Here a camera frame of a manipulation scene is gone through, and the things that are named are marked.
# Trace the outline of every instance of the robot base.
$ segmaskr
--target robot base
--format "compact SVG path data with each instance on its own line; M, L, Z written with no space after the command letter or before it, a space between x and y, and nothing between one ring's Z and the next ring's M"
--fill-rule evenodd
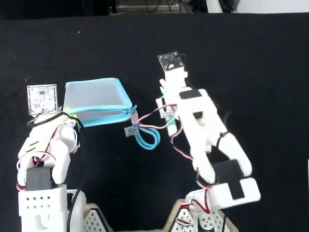
M175 221L177 218L192 221L193 223L193 218L189 214L188 210L180 208L182 203L185 203L184 199L179 199L176 201L168 220L162 229L150 230L147 232L197 232L205 230L210 232L222 231L224 214L220 210L211 212L210 214L201 214L195 225L198 226L197 230L194 230L193 225L186 227L177 224ZM86 205L84 211L84 232L114 232L96 204L88 203ZM226 219L224 232L238 232L238 229L228 218Z

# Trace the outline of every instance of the blue zipper pouch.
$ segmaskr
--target blue zipper pouch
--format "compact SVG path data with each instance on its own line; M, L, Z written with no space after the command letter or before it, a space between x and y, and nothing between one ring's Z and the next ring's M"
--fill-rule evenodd
M63 111L76 115L84 127L127 121L134 110L117 78L66 83Z

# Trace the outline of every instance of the black background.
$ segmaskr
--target black background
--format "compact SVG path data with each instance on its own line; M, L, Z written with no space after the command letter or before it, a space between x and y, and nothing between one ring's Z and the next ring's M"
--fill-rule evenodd
M309 14L146 15L0 22L0 225L19 231L15 164L28 136L26 86L118 77L140 115L156 107L159 54L188 58L189 79L231 110L228 128L248 155L261 201L225 210L240 231L300 231L308 219ZM162 124L158 115L150 123ZM194 189L192 165L170 146L141 149L128 122L88 128L67 184L83 191L115 230L163 227L173 204ZM184 137L178 140L185 143Z

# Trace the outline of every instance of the blue loop cord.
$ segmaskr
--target blue loop cord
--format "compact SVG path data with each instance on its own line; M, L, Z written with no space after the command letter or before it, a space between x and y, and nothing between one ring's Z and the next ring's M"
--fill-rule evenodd
M146 128L141 128L139 127L139 130L142 131L142 132L145 132L147 134L150 134L153 136L154 138L154 143L153 144L149 144L148 142L146 142L142 136L140 135L140 133L134 135L135 136L135 139L137 141L137 143L144 149L146 150L153 150L156 148L156 146L158 146L158 144L160 143L160 140L161 140L161 136L160 136L160 133L156 130L156 129L153 129L153 128L149 128L149 129L146 129Z

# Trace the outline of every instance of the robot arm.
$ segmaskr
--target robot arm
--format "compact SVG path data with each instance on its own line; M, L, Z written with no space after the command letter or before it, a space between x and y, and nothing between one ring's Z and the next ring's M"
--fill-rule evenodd
M258 201L260 192L256 181L249 177L251 163L235 136L229 133L217 114L217 109L204 89L192 89L184 81L187 72L177 52L158 56L165 72L161 79L163 97L156 100L158 107L177 104L177 109L167 107L160 115L167 121L177 115L190 145L192 164L210 188L187 195L187 201L205 200L211 210ZM169 136L177 132L176 124L168 126ZM229 160L211 164L206 153L216 146Z
M39 115L31 123L40 123L56 114ZM22 232L67 230L68 190L63 184L70 164L70 154L79 147L76 122L61 115L50 122L33 127L18 153L17 187ZM80 192L74 204L70 227L81 232L86 203Z

